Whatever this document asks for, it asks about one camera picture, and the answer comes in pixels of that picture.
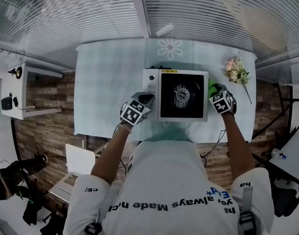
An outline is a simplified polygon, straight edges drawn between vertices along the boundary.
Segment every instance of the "tablecloth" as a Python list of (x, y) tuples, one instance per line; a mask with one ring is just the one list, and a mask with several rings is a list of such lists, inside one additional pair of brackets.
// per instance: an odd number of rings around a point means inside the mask
[[(143, 69), (151, 66), (208, 71), (209, 77), (225, 84), (237, 101), (236, 122), (245, 138), (253, 134), (256, 56), (247, 51), (189, 40), (120, 39), (82, 44), (78, 48), (74, 91), (75, 133), (111, 138), (119, 123), (122, 104), (142, 91)], [(250, 72), (247, 84), (253, 104), (242, 85), (222, 74), (228, 59), (241, 52)], [(209, 105), (207, 122), (158, 122), (145, 120), (133, 128), (129, 140), (190, 140), (217, 142), (224, 130), (222, 118)], [(226, 135), (221, 142), (226, 142)]]

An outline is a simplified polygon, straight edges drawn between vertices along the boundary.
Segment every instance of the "flower stem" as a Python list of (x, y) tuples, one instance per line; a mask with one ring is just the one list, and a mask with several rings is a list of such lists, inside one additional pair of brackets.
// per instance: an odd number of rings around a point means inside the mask
[(251, 97), (250, 97), (250, 96), (249, 96), (249, 94), (248, 94), (248, 91), (247, 91), (246, 85), (245, 85), (245, 84), (243, 84), (243, 87), (244, 87), (244, 89), (245, 89), (245, 91), (246, 91), (246, 93), (247, 93), (247, 96), (248, 96), (248, 98), (249, 98), (249, 101), (251, 102), (251, 104), (253, 104), (253, 103), (252, 103), (252, 101), (251, 101)]

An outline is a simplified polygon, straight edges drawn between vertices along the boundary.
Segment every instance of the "flower bouquet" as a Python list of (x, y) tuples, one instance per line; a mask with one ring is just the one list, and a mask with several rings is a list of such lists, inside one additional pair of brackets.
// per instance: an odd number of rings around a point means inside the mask
[(246, 89), (246, 84), (250, 80), (250, 77), (248, 77), (249, 72), (247, 72), (244, 68), (240, 52), (235, 57), (227, 61), (226, 68), (223, 70), (223, 74), (229, 78), (230, 82), (243, 85), (249, 101), (252, 104), (251, 98), (249, 97), (248, 91)]

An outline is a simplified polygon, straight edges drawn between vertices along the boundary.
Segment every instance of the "wooden floor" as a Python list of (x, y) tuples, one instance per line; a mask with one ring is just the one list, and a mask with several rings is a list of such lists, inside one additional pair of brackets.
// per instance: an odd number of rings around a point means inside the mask
[[(36, 117), (29, 117), (25, 120), (15, 120), (15, 130), (21, 159), (34, 157), (37, 152), (36, 144), (39, 144), (38, 150), (42, 149), (50, 156), (49, 163), (39, 173), (31, 176), (37, 179), (37, 185), (41, 190), (49, 190), (56, 184), (67, 172), (65, 144), (72, 143), (82, 139), (83, 135), (74, 135), (74, 79), (75, 73), (64, 73), (62, 79), (53, 77), (39, 77), (36, 81), (31, 81), (27, 88), (27, 105), (36, 105), (36, 107), (61, 107), (63, 111), (56, 114), (48, 114)], [(288, 89), (281, 88), (283, 97), (288, 97)], [(254, 133), (281, 112), (280, 101), (277, 88), (271, 83), (257, 81), (257, 105), (254, 125)], [(285, 133), (287, 126), (287, 117), (281, 117), (262, 135), (255, 138), (250, 147), (252, 152), (260, 155), (275, 146), (274, 133), (277, 131), (280, 135)], [(101, 146), (107, 139), (98, 137), (88, 137), (88, 149), (95, 150)], [(196, 144), (200, 154), (206, 154), (214, 144)], [(127, 144), (123, 152), (123, 161), (127, 162), (129, 155), (135, 148), (135, 143)], [(230, 164), (227, 157), (227, 144), (219, 144), (208, 157), (206, 167), (209, 179), (229, 190), (232, 184)], [(118, 172), (118, 179), (124, 181), (123, 170)], [(47, 194), (45, 199), (48, 205), (54, 208), (54, 204), (61, 205), (61, 201)]]

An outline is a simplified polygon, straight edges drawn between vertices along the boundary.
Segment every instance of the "yellow warning label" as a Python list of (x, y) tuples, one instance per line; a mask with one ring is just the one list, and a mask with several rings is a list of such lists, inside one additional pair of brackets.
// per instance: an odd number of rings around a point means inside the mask
[(177, 70), (161, 70), (161, 72), (178, 73)]

